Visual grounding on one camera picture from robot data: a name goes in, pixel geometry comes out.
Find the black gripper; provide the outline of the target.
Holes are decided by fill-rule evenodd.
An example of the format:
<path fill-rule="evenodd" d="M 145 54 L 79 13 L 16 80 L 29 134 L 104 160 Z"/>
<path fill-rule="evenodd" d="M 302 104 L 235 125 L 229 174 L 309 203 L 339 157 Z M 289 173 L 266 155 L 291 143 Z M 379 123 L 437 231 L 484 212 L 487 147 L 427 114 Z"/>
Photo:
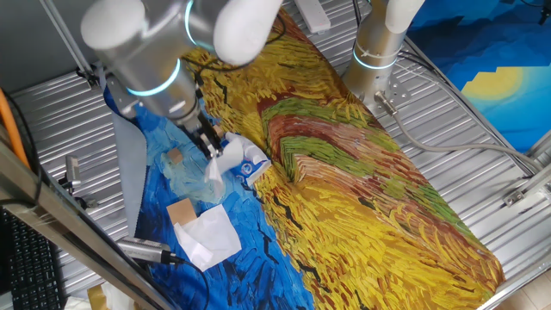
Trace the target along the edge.
<path fill-rule="evenodd" d="M 223 152 L 218 132 L 202 112 L 192 113 L 179 120 L 179 127 L 203 152 L 206 159 L 214 158 Z"/>

